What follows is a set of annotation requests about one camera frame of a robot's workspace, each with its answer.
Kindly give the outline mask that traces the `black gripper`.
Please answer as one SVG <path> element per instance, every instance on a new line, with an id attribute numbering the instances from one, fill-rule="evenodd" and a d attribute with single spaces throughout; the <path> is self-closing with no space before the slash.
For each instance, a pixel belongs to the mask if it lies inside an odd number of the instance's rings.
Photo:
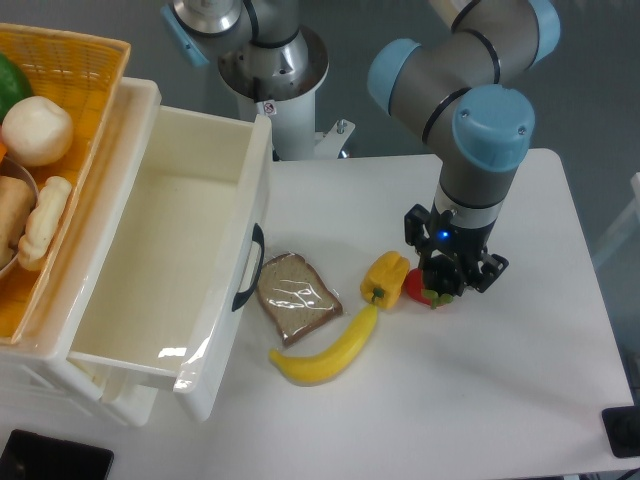
<path id="1" fill-rule="evenodd" d="M 493 223 L 481 228 L 466 228 L 452 223 L 449 210 L 427 210 L 415 204 L 404 215 L 405 243 L 414 248 L 420 259 L 454 256 L 462 262 L 464 290 L 484 293 L 502 275 L 509 261 L 498 254 L 486 252 Z"/>

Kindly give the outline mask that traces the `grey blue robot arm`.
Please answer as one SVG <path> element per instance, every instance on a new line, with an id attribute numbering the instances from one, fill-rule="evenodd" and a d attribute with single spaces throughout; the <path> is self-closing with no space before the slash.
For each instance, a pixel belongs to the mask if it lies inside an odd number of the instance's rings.
<path id="1" fill-rule="evenodd" d="M 392 41 L 367 76 L 375 103 L 442 163 L 432 205 L 414 206 L 404 219 L 429 299 L 485 291 L 508 265 L 487 241 L 529 150 L 535 114 L 506 82 L 549 55 L 561 32 L 549 1 L 444 1 L 434 9 L 450 38 L 433 49 Z M 328 58 L 300 23 L 297 2 L 169 1 L 161 14 L 192 64 L 216 62 L 242 118 L 271 119 L 276 159 L 319 153 L 315 93 Z"/>

